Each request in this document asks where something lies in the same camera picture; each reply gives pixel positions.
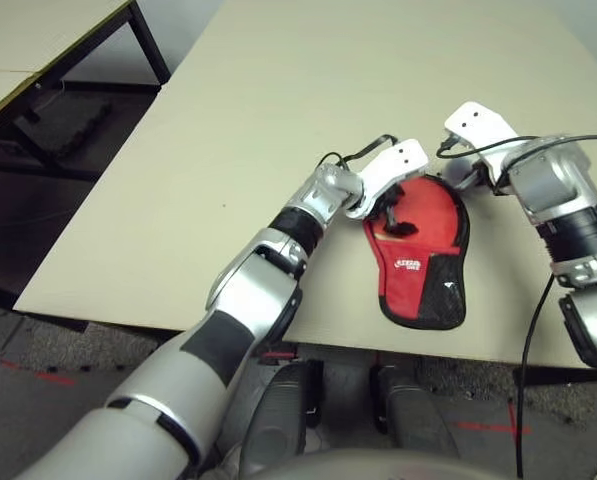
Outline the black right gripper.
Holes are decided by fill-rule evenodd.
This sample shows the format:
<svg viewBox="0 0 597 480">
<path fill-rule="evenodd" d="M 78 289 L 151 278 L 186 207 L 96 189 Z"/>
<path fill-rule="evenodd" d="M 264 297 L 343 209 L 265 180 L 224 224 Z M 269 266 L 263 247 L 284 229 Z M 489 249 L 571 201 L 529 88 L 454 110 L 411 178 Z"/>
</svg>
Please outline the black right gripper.
<svg viewBox="0 0 597 480">
<path fill-rule="evenodd" d="M 478 160 L 471 165 L 471 170 L 458 182 L 456 190 L 464 192 L 476 187 L 487 187 L 493 195 L 502 195 L 502 191 L 489 178 L 489 170 L 482 160 Z"/>
</svg>

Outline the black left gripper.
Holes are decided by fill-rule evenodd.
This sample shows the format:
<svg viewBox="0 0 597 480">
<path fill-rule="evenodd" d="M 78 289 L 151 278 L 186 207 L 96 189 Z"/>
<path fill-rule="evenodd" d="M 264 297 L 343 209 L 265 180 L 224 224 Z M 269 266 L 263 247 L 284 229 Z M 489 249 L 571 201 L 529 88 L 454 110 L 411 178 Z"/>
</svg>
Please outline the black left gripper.
<svg viewBox="0 0 597 480">
<path fill-rule="evenodd" d="M 381 217 L 385 219 L 384 232 L 394 237 L 406 237 L 416 234 L 418 228 L 410 222 L 397 222 L 395 216 L 395 206 L 404 196 L 404 190 L 399 183 L 395 183 L 387 188 L 375 201 L 370 212 L 370 219 L 377 220 Z"/>
</svg>

